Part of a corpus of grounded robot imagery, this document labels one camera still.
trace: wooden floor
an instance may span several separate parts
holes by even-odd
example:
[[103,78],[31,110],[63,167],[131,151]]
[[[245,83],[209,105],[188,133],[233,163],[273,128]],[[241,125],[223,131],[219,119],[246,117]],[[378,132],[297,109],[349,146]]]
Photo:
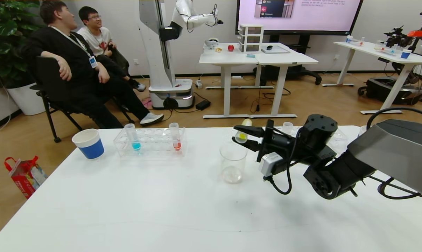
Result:
[[[364,86],[368,78],[383,76],[372,74],[357,74],[347,76],[347,83],[354,83],[355,87],[322,87],[314,84],[315,79],[304,77],[301,81],[287,81],[286,88],[291,91],[290,96],[283,96],[280,113],[294,113],[298,118],[275,120],[276,126],[281,126],[285,121],[294,125],[303,125],[307,116],[318,113],[332,117],[339,125],[365,125],[369,116],[359,113],[361,110],[377,110],[382,102],[366,97],[359,97],[357,89]],[[338,75],[323,75],[323,83],[334,83]],[[246,76],[247,80],[234,79],[234,85],[253,85],[252,76]],[[219,77],[202,78],[204,86],[220,85]],[[205,114],[222,114],[224,92],[222,90],[197,90],[197,93],[211,101],[211,107],[194,113],[174,112],[172,117],[163,123],[153,127],[167,127],[169,123],[177,122],[184,127],[231,127],[242,122],[242,119],[202,119]],[[148,91],[138,93],[140,99],[147,98]],[[231,91],[231,113],[250,113],[253,101],[258,97],[257,89],[232,90]],[[257,113],[270,113],[271,105],[268,99],[261,99],[261,110]],[[422,110],[422,103],[414,107]],[[116,107],[109,105],[110,110],[124,124],[126,120]],[[163,111],[165,118],[169,116],[168,111]],[[84,115],[74,115],[75,120],[83,128],[96,128],[97,126]],[[404,114],[382,115],[377,118],[381,121],[387,118],[411,120],[422,123],[422,116],[417,113],[405,112]],[[61,113],[53,114],[57,134],[62,139],[61,143],[54,143],[45,113],[35,116],[20,115],[0,131],[0,230],[11,219],[11,217],[25,203],[25,197],[8,176],[3,161],[8,156],[16,159],[29,160],[37,155],[40,157],[38,163],[47,174],[54,169],[74,150],[71,137],[77,129]],[[254,126],[264,126],[267,119],[254,119]]]

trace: black pants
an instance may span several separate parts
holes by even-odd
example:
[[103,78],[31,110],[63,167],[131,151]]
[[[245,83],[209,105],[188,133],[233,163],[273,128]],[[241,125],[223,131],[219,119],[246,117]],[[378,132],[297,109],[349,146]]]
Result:
[[96,76],[91,82],[83,83],[82,86],[72,90],[70,103],[77,110],[93,119],[99,127],[105,129],[122,128],[122,124],[104,105],[104,101],[111,96],[114,96],[132,114],[142,120],[149,113],[149,110],[144,107],[125,80],[110,72],[109,75],[110,80],[105,84],[99,83]]
[[113,73],[114,75],[124,78],[127,76],[127,74],[124,72],[124,70],[116,64],[113,59],[110,59],[107,55],[101,54],[96,56],[96,60],[100,62],[102,65],[104,65],[105,69],[109,73]]

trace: lanyard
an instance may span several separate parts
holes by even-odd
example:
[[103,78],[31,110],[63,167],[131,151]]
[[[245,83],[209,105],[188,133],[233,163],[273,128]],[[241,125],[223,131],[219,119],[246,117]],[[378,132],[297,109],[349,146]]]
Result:
[[67,39],[71,40],[71,42],[73,42],[75,45],[80,47],[86,54],[88,54],[89,57],[91,57],[90,53],[86,50],[85,45],[83,45],[83,43],[75,35],[73,35],[73,36],[76,38],[78,43],[76,43],[74,40],[72,40],[71,37],[67,36],[65,33],[63,33],[61,30],[57,29],[56,27],[52,27],[52,26],[49,26],[49,27],[53,28],[54,30],[56,30],[59,33],[61,33],[62,35],[64,35]]

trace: hair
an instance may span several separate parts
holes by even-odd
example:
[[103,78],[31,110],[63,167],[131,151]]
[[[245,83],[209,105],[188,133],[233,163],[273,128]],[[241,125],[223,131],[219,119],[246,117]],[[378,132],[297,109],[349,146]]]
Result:
[[56,21],[54,11],[62,11],[62,7],[66,7],[66,4],[62,1],[57,0],[46,0],[43,1],[40,6],[40,16],[45,24],[50,24]]
[[84,21],[84,20],[88,20],[88,16],[89,16],[90,14],[95,14],[95,13],[98,13],[98,11],[97,11],[97,10],[95,10],[95,9],[93,9],[92,7],[90,7],[90,6],[83,6],[83,7],[79,10],[79,17],[80,17],[80,20],[82,21],[82,23],[83,23],[84,25],[86,25],[83,21]]

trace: red paper bag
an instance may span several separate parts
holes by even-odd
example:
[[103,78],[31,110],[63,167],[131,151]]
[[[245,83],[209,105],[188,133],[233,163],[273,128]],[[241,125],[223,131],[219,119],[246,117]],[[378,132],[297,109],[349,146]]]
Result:
[[[37,190],[48,178],[45,172],[43,172],[41,167],[37,164],[37,159],[38,157],[35,156],[34,159],[27,161],[21,161],[20,159],[15,161],[12,157],[8,157],[4,160],[4,165],[9,171],[9,176],[26,199],[29,199],[35,190]],[[13,160],[15,162],[13,167],[8,164],[8,160]]]

